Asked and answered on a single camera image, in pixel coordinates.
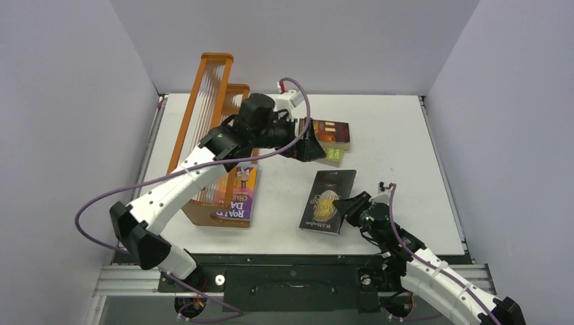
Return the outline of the dark Moon and Sixpence book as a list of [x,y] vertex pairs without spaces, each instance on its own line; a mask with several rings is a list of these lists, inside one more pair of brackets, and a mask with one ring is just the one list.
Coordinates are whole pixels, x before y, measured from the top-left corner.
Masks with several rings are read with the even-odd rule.
[[339,235],[343,217],[333,205],[350,197],[356,170],[325,170],[315,175],[299,228],[323,234]]

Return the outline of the light blue hardcover book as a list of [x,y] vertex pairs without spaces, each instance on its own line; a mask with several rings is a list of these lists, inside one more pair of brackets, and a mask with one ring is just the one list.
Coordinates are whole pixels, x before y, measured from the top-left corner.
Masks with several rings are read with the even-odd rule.
[[250,162],[241,162],[240,164],[238,164],[238,167],[241,169],[258,169],[260,165]]

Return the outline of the colourful Roald Dahl paperback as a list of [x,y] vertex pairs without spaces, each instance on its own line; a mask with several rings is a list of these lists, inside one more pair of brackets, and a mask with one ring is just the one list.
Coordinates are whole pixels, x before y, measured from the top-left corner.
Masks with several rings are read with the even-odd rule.
[[236,167],[230,209],[212,213],[211,217],[214,220],[231,221],[241,226],[250,226],[258,172],[259,168],[241,169],[238,166]]

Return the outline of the orange wooden file rack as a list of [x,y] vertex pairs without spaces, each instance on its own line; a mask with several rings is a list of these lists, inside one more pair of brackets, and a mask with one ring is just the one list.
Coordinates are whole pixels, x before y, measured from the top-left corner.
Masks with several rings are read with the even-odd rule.
[[[227,117],[239,112],[241,102],[248,97],[247,84],[230,83],[229,76],[234,57],[230,53],[206,52],[201,56],[189,100],[183,113],[167,172],[174,171],[191,153],[209,130]],[[203,188],[182,208],[186,217],[198,226],[249,228],[250,222],[241,219],[223,219],[217,213],[231,211],[232,194],[238,169]]]

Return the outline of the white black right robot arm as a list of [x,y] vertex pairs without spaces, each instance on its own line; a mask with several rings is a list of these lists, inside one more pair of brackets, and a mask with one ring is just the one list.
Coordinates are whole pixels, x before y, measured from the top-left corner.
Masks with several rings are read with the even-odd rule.
[[457,273],[394,218],[394,193],[389,202],[377,202],[368,193],[333,202],[353,227],[380,249],[383,283],[425,300],[454,324],[525,324],[519,304],[484,291]]

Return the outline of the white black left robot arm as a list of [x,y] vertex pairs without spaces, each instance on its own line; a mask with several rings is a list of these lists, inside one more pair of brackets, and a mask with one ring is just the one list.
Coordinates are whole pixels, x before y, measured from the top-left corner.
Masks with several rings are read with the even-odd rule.
[[175,276],[182,289],[196,290],[202,281],[196,260],[161,235],[175,214],[236,165],[252,161],[255,149],[270,149],[301,162],[325,156],[314,136],[311,115],[306,114],[303,124],[292,117],[300,103],[310,104],[303,91],[286,91],[276,98],[249,95],[238,113],[208,131],[172,173],[160,178],[160,185],[128,204],[117,202],[110,208],[116,238],[142,269],[157,267]]

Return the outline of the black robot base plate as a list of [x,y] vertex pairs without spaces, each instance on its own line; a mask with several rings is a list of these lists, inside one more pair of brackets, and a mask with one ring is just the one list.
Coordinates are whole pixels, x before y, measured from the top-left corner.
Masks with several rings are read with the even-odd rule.
[[378,253],[343,255],[195,255],[200,277],[190,285],[218,294],[225,312],[337,311],[406,316],[415,306],[399,276]]

